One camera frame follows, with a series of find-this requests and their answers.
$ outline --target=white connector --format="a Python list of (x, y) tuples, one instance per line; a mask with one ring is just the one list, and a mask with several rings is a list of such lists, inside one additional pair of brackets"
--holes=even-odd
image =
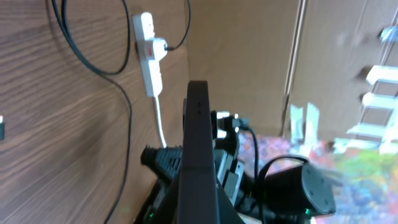
[(165, 49), (167, 47), (167, 43), (163, 38), (155, 37), (154, 22), (152, 20), (152, 14), (149, 12), (133, 15), (132, 23), (134, 25), (134, 33), (136, 35), (138, 55), (141, 61), (141, 70), (142, 75), (144, 76), (145, 89), (147, 96), (154, 97), (160, 140), (162, 141), (163, 147), (167, 147), (163, 135), (158, 98), (158, 95), (163, 89), (159, 61), (167, 54)]

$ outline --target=plug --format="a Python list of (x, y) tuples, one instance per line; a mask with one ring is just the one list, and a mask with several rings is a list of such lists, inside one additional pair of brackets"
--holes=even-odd
[(155, 37), (151, 13), (133, 15), (132, 22), (146, 93), (156, 97), (163, 89), (159, 62), (167, 55), (167, 43), (165, 39)]

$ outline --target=power strip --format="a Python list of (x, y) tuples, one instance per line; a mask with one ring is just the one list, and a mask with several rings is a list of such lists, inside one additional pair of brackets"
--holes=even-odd
[(151, 13), (133, 15), (132, 22), (147, 96), (156, 97), (163, 89), (159, 62), (167, 54), (167, 43), (165, 39), (155, 37)]

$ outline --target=wooden table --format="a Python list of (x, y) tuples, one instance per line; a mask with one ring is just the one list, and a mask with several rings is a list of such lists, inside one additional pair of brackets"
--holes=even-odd
[[(169, 45), (180, 41), (183, 0), (127, 3), (131, 14), (150, 11), (157, 36)], [(126, 102), (74, 55), (50, 0), (0, 0), (0, 5), (0, 114), (6, 122), (6, 139), (0, 141), (0, 219), (101, 223), (123, 176)], [(69, 0), (68, 20), (88, 60), (105, 70), (121, 66), (127, 39), (121, 0)], [(182, 143), (186, 48), (169, 53), (160, 67), (163, 127), (173, 146)], [(134, 48), (127, 69), (114, 79), (133, 103), (133, 132), (128, 181), (111, 223), (131, 223), (156, 179), (140, 165), (141, 151), (147, 144), (160, 146), (160, 140)]]

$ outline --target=white cable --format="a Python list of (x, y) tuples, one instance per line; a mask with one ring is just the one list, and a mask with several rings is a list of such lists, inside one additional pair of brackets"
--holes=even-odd
[(154, 97), (155, 101), (155, 113), (156, 113), (156, 120), (157, 120), (157, 129), (159, 131), (160, 140), (162, 141), (163, 147), (167, 147), (166, 140), (164, 139), (163, 135), (163, 128), (162, 128), (162, 116), (160, 113), (160, 105), (159, 105), (159, 97)]

